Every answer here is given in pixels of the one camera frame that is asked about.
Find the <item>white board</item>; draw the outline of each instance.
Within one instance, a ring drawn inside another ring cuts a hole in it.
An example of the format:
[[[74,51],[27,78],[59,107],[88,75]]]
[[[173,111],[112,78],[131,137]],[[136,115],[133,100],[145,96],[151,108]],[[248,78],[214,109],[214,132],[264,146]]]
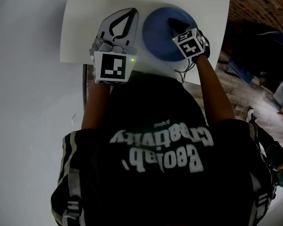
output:
[[[160,7],[180,7],[196,21],[211,45],[209,61],[215,69],[219,58],[230,0],[68,0],[64,14],[60,61],[92,64],[89,49],[101,22],[125,8],[139,11],[135,47],[138,49],[134,70],[179,78],[174,69],[184,70],[188,62],[165,62],[154,57],[143,44],[142,25],[145,18]],[[186,81],[200,84],[197,68],[186,75]]]

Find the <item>buckle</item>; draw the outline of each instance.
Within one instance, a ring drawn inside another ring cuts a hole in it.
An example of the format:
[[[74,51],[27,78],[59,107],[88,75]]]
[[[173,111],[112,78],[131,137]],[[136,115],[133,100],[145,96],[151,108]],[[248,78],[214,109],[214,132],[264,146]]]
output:
[[[262,188],[256,193],[257,218],[266,214],[268,208],[268,194],[262,192]]]
[[[78,196],[72,196],[67,202],[66,218],[77,219],[82,214],[82,199]]]

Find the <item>white wall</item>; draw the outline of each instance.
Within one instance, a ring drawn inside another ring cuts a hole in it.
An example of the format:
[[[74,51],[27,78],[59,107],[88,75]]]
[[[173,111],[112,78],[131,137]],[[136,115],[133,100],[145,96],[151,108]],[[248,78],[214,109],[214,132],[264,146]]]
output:
[[[278,208],[280,205],[283,204],[283,187],[277,187],[276,197],[272,200],[269,212],[273,211],[274,209]]]
[[[59,62],[65,4],[0,0],[0,226],[56,225],[61,141],[83,114],[82,66]]]
[[[267,213],[259,226],[283,226],[283,204]]]

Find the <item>black and white square marker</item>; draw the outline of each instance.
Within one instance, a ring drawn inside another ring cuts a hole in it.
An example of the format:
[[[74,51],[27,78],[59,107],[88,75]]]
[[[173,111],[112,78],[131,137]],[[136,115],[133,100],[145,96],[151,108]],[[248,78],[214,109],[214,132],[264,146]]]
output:
[[[126,72],[126,59],[126,56],[103,54],[100,77],[110,79],[124,79]]]
[[[193,36],[192,30],[189,30],[188,32],[185,32],[185,33],[178,36],[178,43],[181,42],[181,41],[184,41],[187,38],[192,37],[192,36]]]
[[[197,33],[196,33],[196,37],[197,37],[197,39],[198,39],[200,45],[203,47],[203,40],[202,40],[202,37],[200,36],[200,33],[199,33],[198,31],[197,31]]]
[[[201,52],[195,39],[183,42],[182,44],[179,44],[179,46],[186,55],[186,57],[190,57]]]
[[[121,84],[121,81],[99,81],[99,84],[114,84],[114,85],[119,85]]]

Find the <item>person's leg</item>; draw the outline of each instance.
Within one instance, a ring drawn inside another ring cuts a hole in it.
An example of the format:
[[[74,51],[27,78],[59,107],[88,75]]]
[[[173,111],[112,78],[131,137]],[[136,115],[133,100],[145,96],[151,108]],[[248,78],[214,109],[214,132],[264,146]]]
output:
[[[257,130],[257,139],[258,142],[263,146],[264,151],[266,152],[270,145],[279,145],[277,141],[273,139],[266,131],[264,131],[256,122],[257,118],[254,116],[254,109],[248,111],[248,122],[253,124]]]

